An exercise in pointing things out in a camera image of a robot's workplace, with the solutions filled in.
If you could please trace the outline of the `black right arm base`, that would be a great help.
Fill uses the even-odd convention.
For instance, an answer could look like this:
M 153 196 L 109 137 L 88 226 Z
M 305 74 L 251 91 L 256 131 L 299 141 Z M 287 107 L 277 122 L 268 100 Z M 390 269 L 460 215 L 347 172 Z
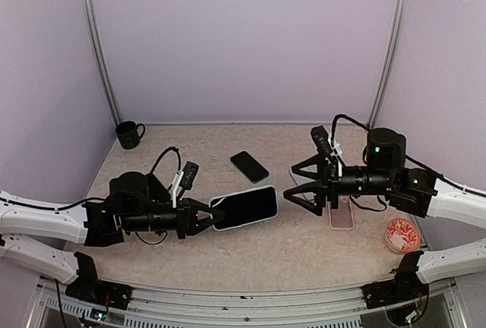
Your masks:
M 381 308 L 428 296 L 429 286 L 418 278 L 418 260 L 423 251 L 407 253 L 403 256 L 395 276 L 381 282 L 364 285 L 361 290 L 367 309 Z

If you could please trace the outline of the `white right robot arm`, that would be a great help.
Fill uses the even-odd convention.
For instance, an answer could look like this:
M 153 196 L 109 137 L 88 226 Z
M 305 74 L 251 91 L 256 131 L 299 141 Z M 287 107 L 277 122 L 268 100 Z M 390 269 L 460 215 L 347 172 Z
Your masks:
M 399 211 L 421 218 L 442 218 L 485 227 L 485 193 L 459 185 L 415 163 L 406 168 L 406 138 L 388 128 L 367 133 L 364 166 L 344 166 L 333 137 L 324 127 L 311 129 L 317 155 L 292 167 L 309 182 L 284 191 L 286 200 L 320 216 L 324 207 L 336 208 L 341 196 L 382 196 Z M 485 269 L 485 241 L 443 251 L 404 255 L 388 285 L 389 295 L 403 301 L 418 287 Z

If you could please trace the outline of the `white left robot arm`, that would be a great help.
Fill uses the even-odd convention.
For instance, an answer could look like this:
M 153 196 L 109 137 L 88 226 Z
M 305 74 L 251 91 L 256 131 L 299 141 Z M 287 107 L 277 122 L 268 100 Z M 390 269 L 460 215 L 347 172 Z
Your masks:
M 126 172 L 109 182 L 109 196 L 90 197 L 73 204 L 41 203 L 1 193 L 1 255 L 39 271 L 65 285 L 75 283 L 90 301 L 106 294 L 93 259 L 67 253 L 36 241 L 56 238 L 85 247 L 105 248 L 124 242 L 132 233 L 178 238 L 197 235 L 223 220 L 222 211 L 192 198 L 184 198 L 193 175 L 177 172 L 167 191 L 153 174 Z

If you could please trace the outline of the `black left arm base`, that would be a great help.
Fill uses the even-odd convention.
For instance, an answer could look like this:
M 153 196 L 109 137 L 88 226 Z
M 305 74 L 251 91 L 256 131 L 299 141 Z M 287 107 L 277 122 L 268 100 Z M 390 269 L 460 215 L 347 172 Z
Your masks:
M 75 252 L 77 261 L 76 279 L 66 285 L 65 294 L 71 298 L 105 308 L 126 311 L 133 288 L 129 285 L 101 280 L 92 257 Z

